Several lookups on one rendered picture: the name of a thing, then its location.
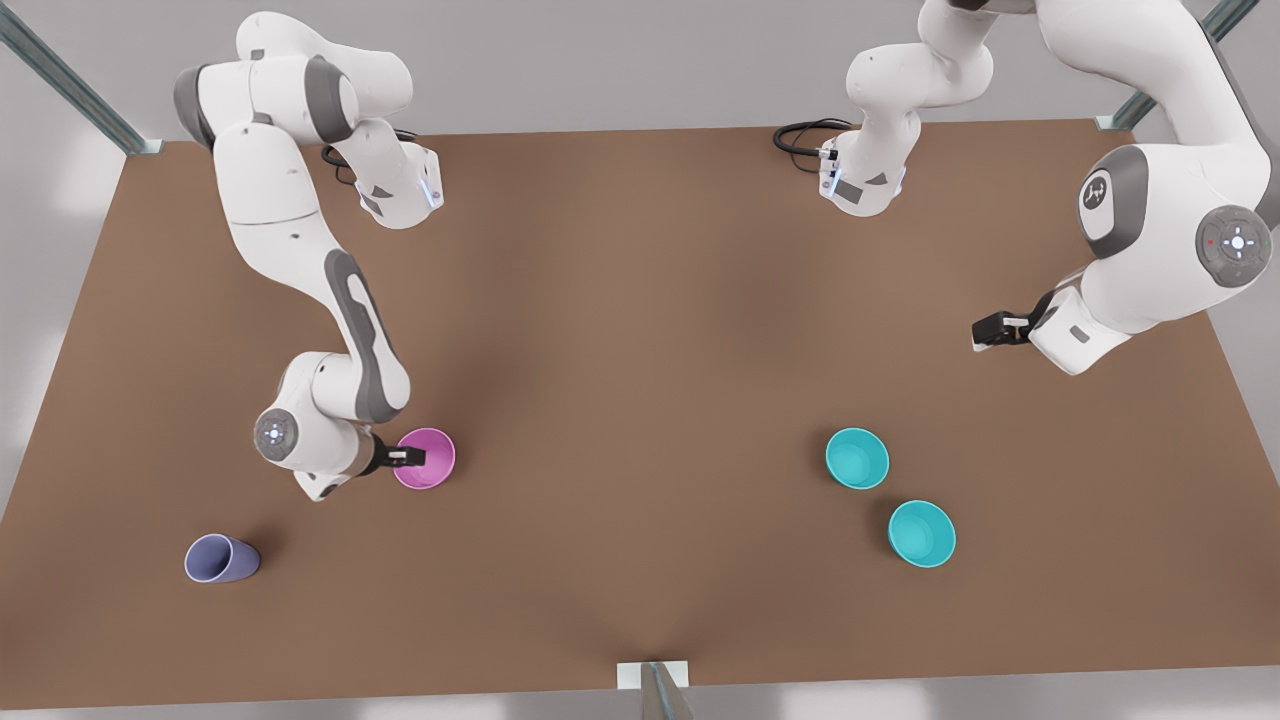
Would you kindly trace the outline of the silver frame post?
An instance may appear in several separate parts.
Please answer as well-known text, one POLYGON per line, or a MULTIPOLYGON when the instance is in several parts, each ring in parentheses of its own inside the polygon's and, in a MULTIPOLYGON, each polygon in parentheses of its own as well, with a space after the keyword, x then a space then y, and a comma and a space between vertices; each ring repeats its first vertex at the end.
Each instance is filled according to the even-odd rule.
POLYGON ((55 53, 4 0, 0 0, 0 44, 58 92, 127 156, 157 155, 159 138, 145 138, 55 53))
POLYGON ((1231 132, 1244 132, 1248 104, 1221 42, 1270 1, 1216 0, 1204 15, 1178 0, 1117 4, 1115 19, 1134 20, 1135 28, 1116 32, 1120 44, 1101 47, 1085 68, 1132 85, 1134 94, 1119 109, 1096 117, 1096 128, 1134 132, 1162 108, 1172 132, 1192 142, 1217 143, 1231 132))
POLYGON ((687 661, 617 664, 616 680, 621 691, 640 691, 640 720, 695 720, 684 696, 690 687, 687 661))

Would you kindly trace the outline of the lavender cup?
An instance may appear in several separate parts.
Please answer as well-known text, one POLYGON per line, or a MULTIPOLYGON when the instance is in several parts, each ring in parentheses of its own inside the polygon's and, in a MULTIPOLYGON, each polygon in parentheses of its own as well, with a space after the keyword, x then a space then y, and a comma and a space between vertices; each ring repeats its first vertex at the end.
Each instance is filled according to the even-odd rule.
POLYGON ((256 548, 237 538, 206 534, 188 547, 183 566, 192 582, 238 582, 259 570, 260 555, 256 548))

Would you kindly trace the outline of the blue bowl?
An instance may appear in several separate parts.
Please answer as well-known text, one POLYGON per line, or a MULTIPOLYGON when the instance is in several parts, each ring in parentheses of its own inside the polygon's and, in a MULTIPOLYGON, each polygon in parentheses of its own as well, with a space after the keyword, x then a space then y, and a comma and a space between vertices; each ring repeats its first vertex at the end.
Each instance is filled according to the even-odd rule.
POLYGON ((841 486, 870 489, 888 475, 890 452, 877 434, 863 428, 844 428, 827 441, 824 462, 841 486))
POLYGON ((887 537, 892 551, 915 568, 940 568, 955 553, 957 533, 947 512, 924 500, 899 505, 890 515, 887 537))

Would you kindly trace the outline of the pink bowl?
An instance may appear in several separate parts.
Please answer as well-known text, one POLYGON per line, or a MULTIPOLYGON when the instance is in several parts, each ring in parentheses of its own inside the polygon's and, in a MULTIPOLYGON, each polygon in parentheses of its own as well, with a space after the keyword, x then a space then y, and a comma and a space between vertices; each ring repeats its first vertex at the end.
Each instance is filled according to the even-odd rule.
POLYGON ((444 483, 454 469, 456 447, 443 430, 435 428, 411 430, 397 446, 413 446, 426 451, 425 464, 420 468, 392 468, 396 479, 407 488, 434 488, 444 483))

